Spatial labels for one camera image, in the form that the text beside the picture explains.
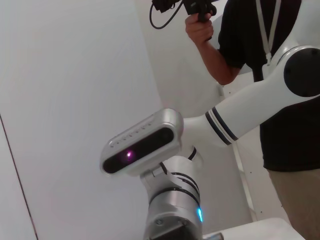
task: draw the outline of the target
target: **khaki pants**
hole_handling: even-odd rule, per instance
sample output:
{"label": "khaki pants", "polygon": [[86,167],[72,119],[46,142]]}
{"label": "khaki pants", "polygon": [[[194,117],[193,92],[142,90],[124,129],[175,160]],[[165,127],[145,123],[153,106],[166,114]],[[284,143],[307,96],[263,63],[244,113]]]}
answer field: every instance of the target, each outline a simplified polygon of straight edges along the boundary
{"label": "khaki pants", "polygon": [[293,228],[306,240],[320,240],[320,169],[269,175]]}

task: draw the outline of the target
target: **blue led light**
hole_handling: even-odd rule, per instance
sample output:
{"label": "blue led light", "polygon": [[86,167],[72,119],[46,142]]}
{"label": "blue led light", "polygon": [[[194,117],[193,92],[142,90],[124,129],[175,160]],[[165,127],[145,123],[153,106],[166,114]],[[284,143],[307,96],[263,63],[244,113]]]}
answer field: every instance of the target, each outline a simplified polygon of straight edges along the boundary
{"label": "blue led light", "polygon": [[198,212],[198,216],[199,216],[200,222],[203,223],[204,219],[203,219],[202,210],[201,210],[200,207],[198,208],[197,212]]}

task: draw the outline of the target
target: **white lanyard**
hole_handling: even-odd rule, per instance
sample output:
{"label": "white lanyard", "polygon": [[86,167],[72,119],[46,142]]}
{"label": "white lanyard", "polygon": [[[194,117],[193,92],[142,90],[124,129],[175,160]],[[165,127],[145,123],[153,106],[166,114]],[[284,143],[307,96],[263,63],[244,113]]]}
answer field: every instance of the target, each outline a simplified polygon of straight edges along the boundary
{"label": "white lanyard", "polygon": [[264,16],[262,13],[262,8],[261,8],[261,2],[260,2],[261,0],[255,0],[255,1],[256,1],[256,9],[258,12],[263,48],[264,48],[265,57],[267,60],[267,65],[269,66],[271,63],[271,59],[272,59],[271,50],[274,45],[277,22],[278,22],[279,13],[280,13],[280,7],[281,7],[281,0],[276,0],[276,3],[275,3],[275,9],[274,9],[274,14],[273,14],[273,20],[272,20],[272,25],[271,25],[271,30],[270,30],[269,41],[267,38],[265,21],[264,21]]}

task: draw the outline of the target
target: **hand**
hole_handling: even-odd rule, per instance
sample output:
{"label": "hand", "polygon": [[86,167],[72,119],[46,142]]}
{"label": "hand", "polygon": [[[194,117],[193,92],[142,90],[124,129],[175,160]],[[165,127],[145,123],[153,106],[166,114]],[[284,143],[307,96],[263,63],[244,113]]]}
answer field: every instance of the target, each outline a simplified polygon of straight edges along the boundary
{"label": "hand", "polygon": [[185,31],[197,47],[207,42],[214,34],[214,27],[212,26],[212,22],[209,20],[211,14],[207,13],[205,15],[205,18],[208,20],[206,22],[199,22],[198,16],[199,14],[196,13],[190,15],[185,20]]}

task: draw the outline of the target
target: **man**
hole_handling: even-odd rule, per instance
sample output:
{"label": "man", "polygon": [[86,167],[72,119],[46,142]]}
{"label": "man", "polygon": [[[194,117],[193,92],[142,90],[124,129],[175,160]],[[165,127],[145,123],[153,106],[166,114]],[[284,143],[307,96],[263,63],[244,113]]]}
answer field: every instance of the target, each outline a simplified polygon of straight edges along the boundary
{"label": "man", "polygon": [[[276,0],[260,3],[269,38]],[[290,34],[300,6],[301,0],[282,0],[272,55]],[[244,64],[252,68],[255,82],[263,80],[267,59],[255,0],[228,0],[219,50],[207,41],[214,33],[210,21],[198,22],[195,14],[185,23],[209,73],[221,85],[231,83]],[[306,240],[320,240],[320,98],[280,111],[260,126],[260,139],[264,167],[292,226]]]}

